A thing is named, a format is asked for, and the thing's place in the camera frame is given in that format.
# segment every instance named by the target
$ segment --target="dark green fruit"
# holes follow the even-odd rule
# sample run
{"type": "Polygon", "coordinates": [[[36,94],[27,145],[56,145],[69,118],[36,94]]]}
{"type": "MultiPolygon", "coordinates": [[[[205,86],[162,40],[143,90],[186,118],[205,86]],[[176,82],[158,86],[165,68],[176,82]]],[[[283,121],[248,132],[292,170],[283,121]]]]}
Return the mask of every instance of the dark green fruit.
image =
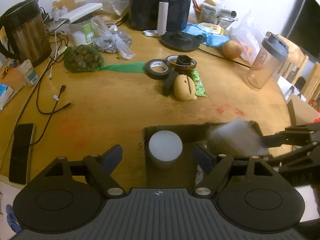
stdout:
{"type": "Polygon", "coordinates": [[[80,45],[77,49],[76,49],[76,52],[79,54],[79,55],[82,55],[84,56],[85,54],[88,53],[88,49],[85,45],[80,45]]]}
{"type": "Polygon", "coordinates": [[[67,56],[65,57],[65,60],[66,60],[67,62],[69,62],[69,63],[74,62],[76,56],[77,56],[77,55],[76,55],[74,52],[71,52],[69,55],[67,55],[67,56]]]}
{"type": "Polygon", "coordinates": [[[65,57],[67,57],[68,55],[70,55],[71,52],[74,52],[73,48],[72,47],[68,47],[66,48],[66,50],[64,51],[63,55],[65,57]]]}
{"type": "Polygon", "coordinates": [[[82,55],[77,55],[75,58],[75,62],[83,61],[83,56],[82,55]]]}
{"type": "Polygon", "coordinates": [[[78,61],[76,64],[79,71],[87,70],[87,63],[85,63],[84,61],[78,61]]]}
{"type": "Polygon", "coordinates": [[[88,69],[90,69],[90,70],[96,70],[96,69],[98,69],[99,67],[98,67],[98,64],[96,63],[96,62],[90,62],[89,64],[88,64],[88,69]]]}
{"type": "Polygon", "coordinates": [[[99,55],[93,55],[93,61],[94,62],[99,62],[99,60],[100,60],[100,56],[99,55]]]}
{"type": "Polygon", "coordinates": [[[71,71],[71,72],[77,72],[77,65],[75,62],[72,62],[68,65],[68,69],[71,71]]]}
{"type": "Polygon", "coordinates": [[[85,63],[90,63],[90,62],[92,62],[93,61],[93,56],[92,56],[92,54],[90,54],[90,53],[88,53],[88,54],[86,54],[85,56],[84,56],[84,62],[85,63]]]}

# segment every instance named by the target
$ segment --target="metal bolt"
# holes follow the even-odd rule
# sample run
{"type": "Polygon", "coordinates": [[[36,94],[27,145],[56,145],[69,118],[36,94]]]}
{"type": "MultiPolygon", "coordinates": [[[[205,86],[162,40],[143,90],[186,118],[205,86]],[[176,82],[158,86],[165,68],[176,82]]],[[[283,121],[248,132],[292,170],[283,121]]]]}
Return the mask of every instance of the metal bolt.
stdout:
{"type": "Polygon", "coordinates": [[[119,196],[123,193],[123,189],[119,187],[112,187],[108,189],[108,194],[112,196],[119,196]]]}
{"type": "Polygon", "coordinates": [[[201,196],[207,196],[211,193],[211,190],[207,187],[199,187],[196,189],[196,193],[201,196]]]}

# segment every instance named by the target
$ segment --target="black phone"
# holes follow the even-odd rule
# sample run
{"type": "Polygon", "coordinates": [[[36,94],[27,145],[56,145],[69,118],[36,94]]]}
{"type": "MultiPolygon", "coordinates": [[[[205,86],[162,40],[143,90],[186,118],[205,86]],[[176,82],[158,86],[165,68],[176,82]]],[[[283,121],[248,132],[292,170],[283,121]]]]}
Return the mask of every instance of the black phone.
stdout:
{"type": "Polygon", "coordinates": [[[9,166],[9,181],[26,185],[29,179],[29,161],[35,131],[34,123],[19,124],[14,130],[9,166]]]}

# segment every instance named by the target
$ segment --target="white pill bottle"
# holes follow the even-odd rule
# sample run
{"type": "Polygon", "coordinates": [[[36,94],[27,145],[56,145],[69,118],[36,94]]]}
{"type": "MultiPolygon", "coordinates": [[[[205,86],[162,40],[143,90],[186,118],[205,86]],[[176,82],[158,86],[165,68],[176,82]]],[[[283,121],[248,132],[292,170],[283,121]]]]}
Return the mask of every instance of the white pill bottle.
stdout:
{"type": "Polygon", "coordinates": [[[38,81],[38,75],[32,66],[30,59],[25,60],[19,67],[20,75],[24,78],[27,85],[32,87],[38,81]]]}

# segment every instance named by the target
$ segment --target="black monitor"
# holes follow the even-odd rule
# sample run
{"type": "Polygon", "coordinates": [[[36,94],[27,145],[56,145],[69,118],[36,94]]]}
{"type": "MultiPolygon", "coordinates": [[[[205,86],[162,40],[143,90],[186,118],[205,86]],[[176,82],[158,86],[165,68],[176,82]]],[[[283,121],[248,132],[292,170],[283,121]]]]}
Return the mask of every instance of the black monitor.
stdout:
{"type": "Polygon", "coordinates": [[[303,0],[287,39],[320,61],[320,5],[316,0],[303,0]]]}

